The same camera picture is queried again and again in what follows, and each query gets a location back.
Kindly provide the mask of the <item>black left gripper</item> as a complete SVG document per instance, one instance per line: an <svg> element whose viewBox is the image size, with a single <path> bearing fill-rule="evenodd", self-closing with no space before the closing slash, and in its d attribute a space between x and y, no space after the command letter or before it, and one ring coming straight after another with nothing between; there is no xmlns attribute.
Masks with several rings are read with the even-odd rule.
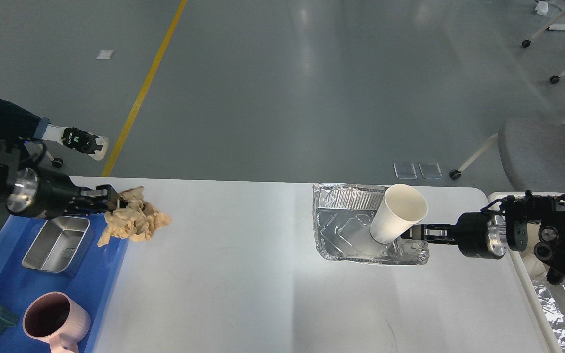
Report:
<svg viewBox="0 0 565 353"><path fill-rule="evenodd" d="M103 214L127 206L112 185L79 187L66 174L38 167L19 169L6 199L9 214L39 219Z"/></svg>

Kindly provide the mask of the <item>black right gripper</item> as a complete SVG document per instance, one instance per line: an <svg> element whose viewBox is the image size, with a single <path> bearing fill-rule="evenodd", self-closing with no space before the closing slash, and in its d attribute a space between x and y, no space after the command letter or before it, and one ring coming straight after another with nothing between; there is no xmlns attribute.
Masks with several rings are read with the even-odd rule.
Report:
<svg viewBox="0 0 565 353"><path fill-rule="evenodd" d="M457 244L466 257L499 260L507 252L501 226L494 215L469 212L460 215L455 224L455 239L449 234L451 224L415 224L401 234L402 239L433 244Z"/></svg>

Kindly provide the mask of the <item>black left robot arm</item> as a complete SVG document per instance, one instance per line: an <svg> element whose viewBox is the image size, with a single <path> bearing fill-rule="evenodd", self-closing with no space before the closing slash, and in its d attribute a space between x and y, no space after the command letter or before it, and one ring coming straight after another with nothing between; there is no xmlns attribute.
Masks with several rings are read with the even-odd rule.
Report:
<svg viewBox="0 0 565 353"><path fill-rule="evenodd" d="M54 219L103 214L128 205L111 185L79 187L66 174L41 168L40 162L48 154L45 143L33 156L25 144L25 139L0 139L0 199L5 199L9 214Z"/></svg>

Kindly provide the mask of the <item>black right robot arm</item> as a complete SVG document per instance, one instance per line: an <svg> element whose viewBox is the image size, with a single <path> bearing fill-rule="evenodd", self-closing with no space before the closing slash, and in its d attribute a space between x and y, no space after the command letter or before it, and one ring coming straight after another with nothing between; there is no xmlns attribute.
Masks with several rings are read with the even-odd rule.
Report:
<svg viewBox="0 0 565 353"><path fill-rule="evenodd" d="M401 238L455 245L466 257L499 260L509 250L527 250L529 224L539 226L532 252L548 266L547 281L558 285L565 279L565 193L507 195L460 215L455 224L416 224Z"/></svg>

